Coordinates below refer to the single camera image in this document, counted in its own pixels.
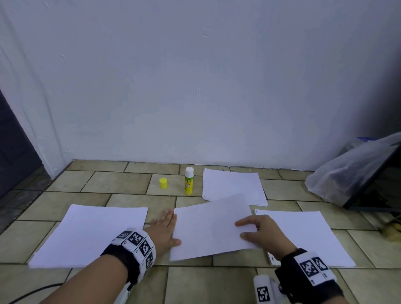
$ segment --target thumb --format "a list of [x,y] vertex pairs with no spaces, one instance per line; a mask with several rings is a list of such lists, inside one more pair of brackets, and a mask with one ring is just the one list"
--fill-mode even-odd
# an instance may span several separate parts
[[243,240],[259,244],[259,234],[257,232],[242,232],[239,236]]
[[181,240],[180,239],[170,239],[169,241],[168,241],[168,246],[171,248],[171,247],[177,247],[177,246],[179,246],[179,245],[181,245]]

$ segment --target cable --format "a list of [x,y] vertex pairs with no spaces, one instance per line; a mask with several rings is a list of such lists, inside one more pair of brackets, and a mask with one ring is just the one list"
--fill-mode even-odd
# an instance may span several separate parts
[[15,303],[21,301],[22,299],[25,299],[26,297],[30,296],[31,294],[34,294],[34,293],[36,293],[36,292],[39,292],[39,291],[44,290],[44,289],[47,289],[47,288],[52,288],[52,287],[56,287],[56,286],[61,286],[61,285],[63,285],[63,284],[64,284],[64,283],[57,283],[57,284],[51,284],[51,285],[48,285],[48,286],[45,286],[45,287],[38,288],[38,289],[36,289],[36,290],[34,290],[34,291],[31,291],[31,292],[28,292],[27,294],[24,294],[23,296],[19,297],[18,299],[15,299],[14,301],[11,301],[9,304],[15,304]]

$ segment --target transparent plastic bag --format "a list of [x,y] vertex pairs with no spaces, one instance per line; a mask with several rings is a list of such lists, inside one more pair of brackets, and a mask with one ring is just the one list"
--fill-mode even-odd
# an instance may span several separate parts
[[321,166],[306,178],[312,193],[338,206],[348,199],[376,172],[401,142],[401,132],[365,142]]

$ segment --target tile floor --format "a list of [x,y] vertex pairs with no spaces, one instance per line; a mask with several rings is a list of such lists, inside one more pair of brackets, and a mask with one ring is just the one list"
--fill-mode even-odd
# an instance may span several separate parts
[[[149,208],[147,225],[166,208],[205,202],[202,199],[205,166],[194,166],[194,191],[190,197],[186,197],[183,190],[185,167],[76,160],[48,188],[50,180],[43,170],[29,176],[0,200],[2,230],[19,216],[0,235],[0,304],[39,287],[64,282],[79,272],[78,268],[30,270],[26,265],[72,203],[106,207],[146,206]],[[377,231],[380,220],[387,215],[345,211],[323,202],[304,186],[303,180],[310,172],[207,167],[258,172],[269,199],[268,207],[258,208],[321,211],[356,263],[355,269],[333,269],[351,304],[400,302],[401,244],[384,240]],[[162,176],[169,181],[169,187],[164,190],[158,186]],[[256,274],[275,276],[275,268],[269,264],[263,250],[242,250],[181,262],[169,262],[168,256],[167,253],[156,259],[155,266],[134,287],[128,304],[255,303],[253,277]],[[38,303],[53,290],[37,293],[21,303]]]

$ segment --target stack of paper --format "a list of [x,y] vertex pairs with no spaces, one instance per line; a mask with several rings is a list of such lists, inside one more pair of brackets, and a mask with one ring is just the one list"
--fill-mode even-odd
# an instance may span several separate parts
[[128,227],[143,228],[148,208],[71,205],[64,219],[35,253],[31,268],[85,267]]
[[[317,212],[289,212],[255,210],[256,215],[269,215],[298,248],[316,252],[332,267],[354,267],[355,263],[342,247],[322,214]],[[269,254],[271,264],[280,265]]]
[[253,224],[236,227],[234,223],[251,215],[243,194],[232,195],[213,202],[176,208],[177,224],[173,238],[181,246],[170,251],[170,261],[202,257],[257,246],[242,240],[241,232],[256,232]]
[[257,173],[204,169],[203,199],[215,201],[238,193],[245,195],[249,205],[267,206],[265,192]]

